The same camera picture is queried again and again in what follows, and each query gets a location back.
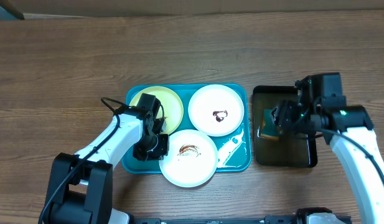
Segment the green and yellow sponge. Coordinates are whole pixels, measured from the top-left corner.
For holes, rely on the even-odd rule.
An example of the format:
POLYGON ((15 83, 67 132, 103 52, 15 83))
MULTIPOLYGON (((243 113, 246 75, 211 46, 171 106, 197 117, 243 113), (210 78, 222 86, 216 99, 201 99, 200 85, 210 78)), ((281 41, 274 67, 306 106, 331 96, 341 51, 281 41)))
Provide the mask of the green and yellow sponge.
POLYGON ((264 139, 277 141, 279 139, 279 130, 273 123, 271 110, 263 110, 263 119, 261 122, 260 137, 264 139))

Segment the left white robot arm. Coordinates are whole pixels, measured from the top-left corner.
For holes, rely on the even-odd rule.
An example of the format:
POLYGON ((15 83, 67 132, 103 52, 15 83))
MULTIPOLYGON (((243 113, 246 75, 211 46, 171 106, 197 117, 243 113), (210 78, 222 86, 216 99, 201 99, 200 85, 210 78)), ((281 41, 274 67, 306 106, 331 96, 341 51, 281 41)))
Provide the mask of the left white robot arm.
POLYGON ((167 155, 164 107, 143 93, 136 106, 119 104, 108 127, 74 154, 61 152, 53 161, 39 223, 131 223, 131 216, 113 208, 113 171, 131 151, 139 161, 167 155))

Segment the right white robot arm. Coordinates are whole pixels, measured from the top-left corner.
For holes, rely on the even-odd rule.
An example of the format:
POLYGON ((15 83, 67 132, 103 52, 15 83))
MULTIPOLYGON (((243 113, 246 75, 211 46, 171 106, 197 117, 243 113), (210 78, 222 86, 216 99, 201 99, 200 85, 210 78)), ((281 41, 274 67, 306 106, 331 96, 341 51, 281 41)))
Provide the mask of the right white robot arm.
POLYGON ((344 168, 362 223, 384 223, 384 161, 374 125, 362 105, 347 105, 339 73, 295 82, 296 101, 281 100, 270 112, 280 130, 321 136, 344 168))

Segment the white plate with orange stain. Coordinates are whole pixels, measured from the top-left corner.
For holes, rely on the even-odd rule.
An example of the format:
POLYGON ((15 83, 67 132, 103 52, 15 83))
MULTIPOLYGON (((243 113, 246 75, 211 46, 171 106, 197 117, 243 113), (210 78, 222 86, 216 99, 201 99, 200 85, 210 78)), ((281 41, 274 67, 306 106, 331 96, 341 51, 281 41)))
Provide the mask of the white plate with orange stain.
POLYGON ((218 149, 201 131, 185 129, 169 136, 168 154, 159 161, 163 176, 172 184, 193 188, 206 183, 217 170, 218 149))

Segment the yellow plate with sauce stain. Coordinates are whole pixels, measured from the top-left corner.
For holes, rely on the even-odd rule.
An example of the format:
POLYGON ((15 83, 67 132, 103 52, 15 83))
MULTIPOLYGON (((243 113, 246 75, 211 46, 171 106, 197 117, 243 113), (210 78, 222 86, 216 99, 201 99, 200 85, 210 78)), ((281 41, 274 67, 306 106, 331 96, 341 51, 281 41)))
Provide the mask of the yellow plate with sauce stain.
POLYGON ((184 106, 182 100, 176 92, 164 86, 136 86, 126 95, 126 104, 136 106, 143 93, 154 95, 164 107, 164 116, 161 109, 157 114, 157 118, 164 118, 166 128, 162 131, 163 134, 173 133, 180 125, 183 115, 184 106))

